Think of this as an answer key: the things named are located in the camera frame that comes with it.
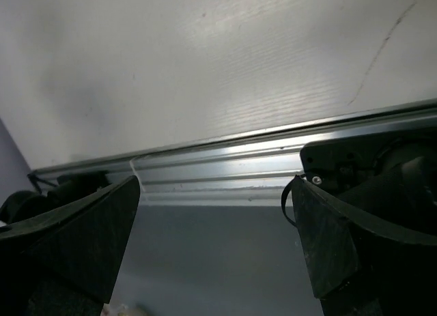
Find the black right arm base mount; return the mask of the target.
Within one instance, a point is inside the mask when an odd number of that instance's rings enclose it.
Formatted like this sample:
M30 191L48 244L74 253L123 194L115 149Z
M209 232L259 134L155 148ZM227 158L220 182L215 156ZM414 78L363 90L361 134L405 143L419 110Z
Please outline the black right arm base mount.
M436 212L436 128L399 130L306 144L307 179L352 205L386 199L419 213Z

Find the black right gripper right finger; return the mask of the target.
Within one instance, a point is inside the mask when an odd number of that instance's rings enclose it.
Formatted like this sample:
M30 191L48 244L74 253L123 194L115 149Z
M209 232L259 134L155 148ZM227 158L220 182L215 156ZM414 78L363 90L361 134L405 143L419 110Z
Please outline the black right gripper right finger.
M436 236L292 180L314 297L325 315L435 315Z

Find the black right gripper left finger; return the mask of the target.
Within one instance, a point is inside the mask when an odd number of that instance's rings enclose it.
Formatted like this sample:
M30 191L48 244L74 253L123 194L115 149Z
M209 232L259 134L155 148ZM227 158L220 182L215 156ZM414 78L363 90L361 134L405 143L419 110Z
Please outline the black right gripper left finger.
M139 206L131 175L33 218L1 226L2 315L100 315Z

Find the aluminium table edge rail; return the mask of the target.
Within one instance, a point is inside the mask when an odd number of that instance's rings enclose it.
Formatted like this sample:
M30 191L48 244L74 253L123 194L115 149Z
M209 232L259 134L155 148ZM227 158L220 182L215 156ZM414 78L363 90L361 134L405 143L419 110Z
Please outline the aluminium table edge rail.
M303 172L308 143L426 128L436 123L436 101L304 121L228 137L46 167L28 178L39 192L62 175L101 172L110 182L135 175L141 204L151 206L275 207L283 187Z

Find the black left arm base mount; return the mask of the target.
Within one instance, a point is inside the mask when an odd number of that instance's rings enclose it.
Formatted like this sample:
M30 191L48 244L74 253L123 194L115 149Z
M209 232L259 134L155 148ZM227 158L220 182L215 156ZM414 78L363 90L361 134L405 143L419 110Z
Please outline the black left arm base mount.
M1 205L1 226L49 212L109 185L104 171L61 175L56 184L33 173L28 179L36 191L19 190L11 194Z

